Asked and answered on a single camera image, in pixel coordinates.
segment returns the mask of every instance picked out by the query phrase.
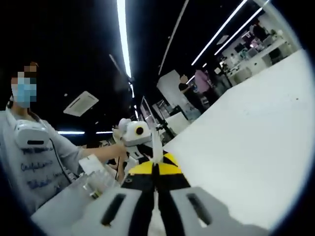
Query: yellow stripe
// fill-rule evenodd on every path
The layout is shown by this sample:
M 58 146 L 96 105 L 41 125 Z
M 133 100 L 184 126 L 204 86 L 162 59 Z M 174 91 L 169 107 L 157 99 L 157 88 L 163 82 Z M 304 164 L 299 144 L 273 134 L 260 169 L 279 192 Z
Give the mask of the yellow stripe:
M 160 175 L 174 175 L 174 174 L 182 174 L 181 169 L 174 165 L 166 164 L 166 163 L 159 163 L 159 174 Z
M 164 157 L 166 157 L 167 159 L 169 159 L 171 162 L 173 162 L 175 165 L 178 165 L 178 162 L 176 161 L 175 157 L 170 154 L 169 152 L 167 154 L 164 155 Z
M 152 166 L 153 162 L 151 161 L 146 161 L 142 163 L 141 165 L 137 165 L 129 170 L 129 174 L 134 175 L 134 174 L 147 174 L 150 175 L 152 174 Z

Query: cable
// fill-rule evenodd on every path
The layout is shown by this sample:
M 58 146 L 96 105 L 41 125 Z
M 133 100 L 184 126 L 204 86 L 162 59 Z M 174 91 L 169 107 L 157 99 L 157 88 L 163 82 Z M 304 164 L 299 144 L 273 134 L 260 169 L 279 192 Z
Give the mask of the cable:
M 119 159 L 120 159 L 120 157 L 118 157 L 117 171 L 116 171 L 116 175 L 115 175 L 115 180 L 117 180 L 117 174 L 118 174 L 118 168 L 119 168 Z
M 53 142 L 51 139 L 50 139 L 50 141 L 51 141 L 51 143 L 53 144 L 54 152 L 55 152 L 55 155 L 56 155 L 57 161 L 58 161 L 58 163 L 59 163 L 59 165 L 60 165 L 60 168 L 61 168 L 61 170 L 62 170 L 62 172 L 63 172 L 63 174 L 64 174 L 65 178 L 66 178 L 66 179 L 69 181 L 69 183 L 71 184 L 71 183 L 72 183 L 72 181 L 70 180 L 70 178 L 69 178 L 69 176 L 67 175 L 67 173 L 64 171 L 63 166 L 62 166 L 62 164 L 61 164 L 61 162 L 60 162 L 60 159 L 59 159 L 59 157 L 58 157 L 58 155 L 57 155 L 57 152 L 56 152 L 56 148 L 55 148 L 54 142 Z

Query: face mask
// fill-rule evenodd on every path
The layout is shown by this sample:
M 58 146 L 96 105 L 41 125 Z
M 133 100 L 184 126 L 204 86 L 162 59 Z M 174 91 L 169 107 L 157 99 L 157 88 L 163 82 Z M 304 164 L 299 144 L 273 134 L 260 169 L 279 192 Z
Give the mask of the face mask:
M 31 102 L 36 102 L 36 84 L 33 78 L 18 78 L 18 84 L 12 84 L 14 101 L 22 108 L 29 108 Z

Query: ceiling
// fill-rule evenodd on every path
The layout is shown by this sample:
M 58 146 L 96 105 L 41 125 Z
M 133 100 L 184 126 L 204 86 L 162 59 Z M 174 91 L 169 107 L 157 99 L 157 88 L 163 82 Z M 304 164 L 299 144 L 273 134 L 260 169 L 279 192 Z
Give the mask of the ceiling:
M 184 0 L 126 1 L 129 59 L 136 98 L 127 77 L 119 74 L 111 54 L 125 70 L 116 0 L 11 1 L 1 14 L 3 109 L 10 96 L 9 68 L 25 61 L 39 64 L 37 102 L 32 109 L 57 130 L 108 131 L 120 118 L 134 114 L 142 95 L 162 99 L 156 89 L 158 71 Z M 191 76 L 191 63 L 232 13 L 240 0 L 190 0 L 168 51 L 161 75 L 176 69 Z M 214 59 L 216 42 L 233 34 L 258 6 L 249 0 L 196 64 Z M 81 117 L 63 110 L 83 91 L 99 102 Z

